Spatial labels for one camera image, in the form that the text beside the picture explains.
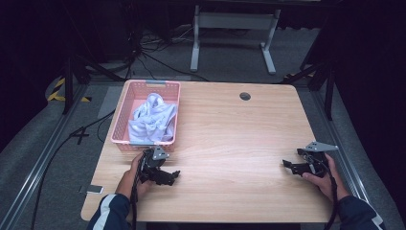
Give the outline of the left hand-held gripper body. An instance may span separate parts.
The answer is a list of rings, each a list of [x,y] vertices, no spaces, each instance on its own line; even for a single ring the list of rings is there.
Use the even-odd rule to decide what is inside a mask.
[[[143,154],[140,180],[143,183],[147,180],[154,181],[156,183],[156,179],[164,178],[160,174],[160,167],[165,163],[169,155],[160,147],[145,149]]]

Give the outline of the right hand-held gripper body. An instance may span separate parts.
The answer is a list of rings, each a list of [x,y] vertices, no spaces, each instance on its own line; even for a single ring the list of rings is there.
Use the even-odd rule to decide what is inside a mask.
[[[328,171],[327,151],[338,150],[336,145],[329,145],[313,141],[302,149],[297,149],[298,154],[303,158],[308,172],[323,177]]]

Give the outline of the white patterned towel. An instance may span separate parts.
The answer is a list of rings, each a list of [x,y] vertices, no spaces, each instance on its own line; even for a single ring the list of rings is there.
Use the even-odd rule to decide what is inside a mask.
[[[161,95],[150,93],[144,103],[138,106],[128,121],[129,141],[169,142],[174,137],[173,119],[178,105],[166,103]]]

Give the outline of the pink plastic basket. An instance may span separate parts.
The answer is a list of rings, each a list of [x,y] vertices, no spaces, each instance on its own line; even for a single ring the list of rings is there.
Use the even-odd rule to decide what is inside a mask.
[[[166,142],[131,142],[128,122],[133,119],[133,112],[147,101],[147,96],[157,93],[166,104],[179,105],[181,83],[170,80],[128,80],[124,84],[121,97],[116,107],[110,128],[110,140],[121,151],[141,150],[143,147],[159,145],[165,152],[173,152],[175,147],[176,126],[178,115],[170,121],[173,136]]]

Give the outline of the person's right hand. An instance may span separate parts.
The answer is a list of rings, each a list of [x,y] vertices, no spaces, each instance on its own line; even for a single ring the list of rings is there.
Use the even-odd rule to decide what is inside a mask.
[[[326,155],[328,166],[332,176],[335,179],[337,185],[337,200],[340,201],[342,198],[349,196],[350,193],[347,191],[344,182],[342,181],[339,173],[337,172],[335,162],[332,157],[328,154]],[[317,186],[320,191],[330,200],[333,201],[333,191],[332,191],[332,182],[329,178],[329,175],[326,174],[323,178],[313,175],[309,172],[304,172],[302,178],[315,186]]]

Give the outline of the person's left hand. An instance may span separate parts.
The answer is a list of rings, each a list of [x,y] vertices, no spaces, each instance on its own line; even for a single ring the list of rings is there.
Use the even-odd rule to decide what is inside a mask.
[[[132,160],[130,169],[124,172],[124,175],[117,186],[116,194],[122,194],[127,198],[131,198],[132,187],[134,184],[135,177],[137,175],[138,166],[141,158],[142,154],[138,154]],[[152,185],[153,185],[152,181],[146,181],[144,183],[139,182],[137,184],[137,197],[141,198],[142,196],[144,196]]]

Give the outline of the small silver tag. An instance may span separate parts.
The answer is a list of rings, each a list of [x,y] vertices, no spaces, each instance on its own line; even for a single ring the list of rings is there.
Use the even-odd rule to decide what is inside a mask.
[[[101,194],[102,192],[103,186],[99,185],[88,185],[79,187],[80,194]]]

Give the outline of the black metal stand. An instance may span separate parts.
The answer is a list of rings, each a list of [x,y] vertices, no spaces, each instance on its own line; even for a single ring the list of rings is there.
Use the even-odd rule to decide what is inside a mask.
[[[88,84],[90,82],[90,75],[87,66],[92,67],[97,72],[108,77],[113,81],[124,81],[123,78],[114,74],[110,70],[102,67],[98,63],[91,61],[85,57],[79,55],[69,56],[65,62],[65,73],[63,77],[65,78],[65,103],[63,114],[66,115],[74,104],[74,86],[73,79],[77,79],[79,84]]]
[[[301,72],[291,75],[288,74],[282,81],[281,84],[291,84],[298,81],[310,74],[313,75],[312,79],[308,82],[307,88],[310,91],[319,91],[323,85],[326,86],[326,94],[324,100],[324,111],[327,118],[332,120],[332,98],[335,75],[333,71],[333,66],[331,62],[317,63],[309,67],[306,67]]]

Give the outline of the black tape cross mark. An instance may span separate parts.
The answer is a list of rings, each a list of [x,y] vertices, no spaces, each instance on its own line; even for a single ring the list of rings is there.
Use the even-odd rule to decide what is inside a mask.
[[[84,126],[80,127],[79,129],[75,130],[74,132],[72,132],[70,134],[71,138],[77,138],[78,139],[77,140],[78,145],[80,145],[82,143],[82,140],[85,137],[88,137],[88,136],[89,136],[89,134],[86,132],[86,128]]]

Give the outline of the yellow black hazard tape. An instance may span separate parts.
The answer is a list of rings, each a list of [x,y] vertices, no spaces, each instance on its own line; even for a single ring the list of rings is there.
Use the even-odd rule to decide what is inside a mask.
[[[65,78],[64,78],[64,77],[61,77],[61,78],[57,81],[57,83],[56,83],[56,85],[55,85],[53,91],[51,92],[51,94],[50,94],[49,97],[48,97],[48,101],[49,101],[49,102],[50,102],[50,101],[60,101],[60,102],[65,102],[65,101],[66,101],[65,97],[64,97],[64,96],[61,96],[61,95],[59,94],[59,91],[60,91],[60,89],[62,88],[62,86],[64,85],[64,83],[65,83]]]

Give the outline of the grey metal floor rail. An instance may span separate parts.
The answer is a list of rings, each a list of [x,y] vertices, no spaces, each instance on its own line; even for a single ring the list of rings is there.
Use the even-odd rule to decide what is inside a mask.
[[[321,122],[323,126],[327,129],[327,136],[329,138],[329,143],[336,146],[336,150],[333,151],[332,157],[335,159],[336,164],[339,167],[339,171],[343,175],[343,179],[347,183],[348,189],[354,196],[361,198],[368,203],[371,202],[365,186],[356,171],[356,168],[349,159],[343,143],[340,139],[340,135],[335,127],[335,124],[327,117],[324,108],[323,97],[315,91],[310,92],[311,98],[315,104],[316,111],[321,117]]]
[[[0,154],[0,230],[18,222],[86,90],[87,85],[77,87],[65,115],[62,103],[47,105]]]

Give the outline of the white metal desk frame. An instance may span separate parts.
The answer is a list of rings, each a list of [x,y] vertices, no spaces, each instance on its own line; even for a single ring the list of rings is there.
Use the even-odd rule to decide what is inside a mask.
[[[237,30],[262,30],[268,32],[267,39],[260,44],[262,56],[267,71],[270,75],[276,74],[276,67],[271,57],[270,46],[280,19],[280,10],[270,14],[249,14],[230,12],[205,12],[196,5],[193,16],[193,45],[190,70],[198,70],[200,29],[237,29]]]

